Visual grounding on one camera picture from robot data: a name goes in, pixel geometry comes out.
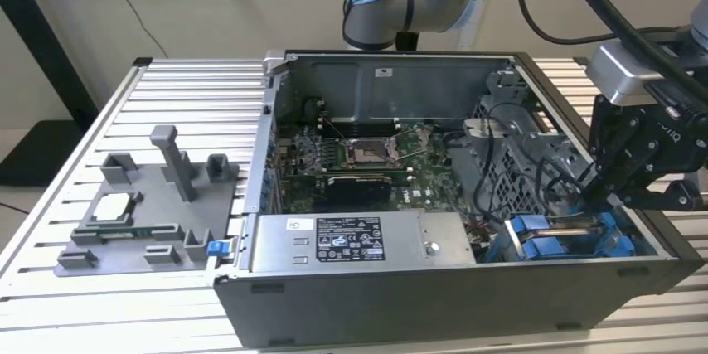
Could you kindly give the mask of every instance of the computer component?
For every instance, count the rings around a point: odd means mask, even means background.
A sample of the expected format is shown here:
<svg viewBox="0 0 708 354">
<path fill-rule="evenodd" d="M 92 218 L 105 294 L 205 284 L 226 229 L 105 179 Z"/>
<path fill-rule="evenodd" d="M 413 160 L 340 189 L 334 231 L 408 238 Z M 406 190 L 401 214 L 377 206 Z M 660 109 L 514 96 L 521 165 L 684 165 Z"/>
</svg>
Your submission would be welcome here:
<svg viewBox="0 0 708 354">
<path fill-rule="evenodd" d="M 660 215 L 576 215 L 586 130 L 526 56 L 273 60 L 210 270 L 246 347 L 589 328 L 701 265 Z"/>
</svg>

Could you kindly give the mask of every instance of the slotted metal surface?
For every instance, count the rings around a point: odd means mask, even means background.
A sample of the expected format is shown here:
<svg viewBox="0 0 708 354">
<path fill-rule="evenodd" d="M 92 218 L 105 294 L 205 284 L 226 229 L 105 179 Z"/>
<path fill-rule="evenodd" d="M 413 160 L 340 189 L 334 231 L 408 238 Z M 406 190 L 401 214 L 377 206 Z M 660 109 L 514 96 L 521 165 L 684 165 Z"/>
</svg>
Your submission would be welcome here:
<svg viewBox="0 0 708 354">
<path fill-rule="evenodd" d="M 597 89 L 570 59 L 537 60 L 588 120 Z M 193 161 L 214 149 L 241 165 L 232 214 L 240 214 L 261 100 L 261 61 L 154 61 L 133 68 L 100 122 L 0 255 L 0 351 L 233 352 L 240 343 L 204 272 L 53 276 L 56 255 L 102 180 L 108 151 L 158 162 L 146 146 L 152 126 L 174 123 Z M 668 212 L 708 258 L 708 212 Z M 238 230 L 234 216 L 230 230 Z M 589 332 L 450 342 L 328 348 L 329 353 L 666 353 L 708 351 L 708 267 L 672 291 L 632 300 Z"/>
</svg>

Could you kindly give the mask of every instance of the power supply label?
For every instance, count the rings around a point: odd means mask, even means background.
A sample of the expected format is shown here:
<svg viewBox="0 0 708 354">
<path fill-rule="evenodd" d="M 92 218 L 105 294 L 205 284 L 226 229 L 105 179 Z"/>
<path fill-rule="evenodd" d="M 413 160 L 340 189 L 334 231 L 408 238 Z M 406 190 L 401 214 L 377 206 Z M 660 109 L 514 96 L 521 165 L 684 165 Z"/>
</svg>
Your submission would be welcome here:
<svg viewBox="0 0 708 354">
<path fill-rule="evenodd" d="M 317 219 L 317 260 L 328 262 L 385 259 L 378 217 Z"/>
</svg>

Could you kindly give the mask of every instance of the blue tab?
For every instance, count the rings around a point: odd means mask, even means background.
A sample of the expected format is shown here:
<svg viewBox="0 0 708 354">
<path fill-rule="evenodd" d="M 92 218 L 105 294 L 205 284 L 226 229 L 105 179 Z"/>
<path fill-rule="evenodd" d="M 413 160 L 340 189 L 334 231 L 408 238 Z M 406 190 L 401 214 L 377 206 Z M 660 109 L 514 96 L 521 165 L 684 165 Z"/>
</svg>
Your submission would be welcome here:
<svg viewBox="0 0 708 354">
<path fill-rule="evenodd" d="M 222 240 L 213 240 L 206 245 L 206 255 L 224 257 L 230 253 L 230 242 Z"/>
</svg>

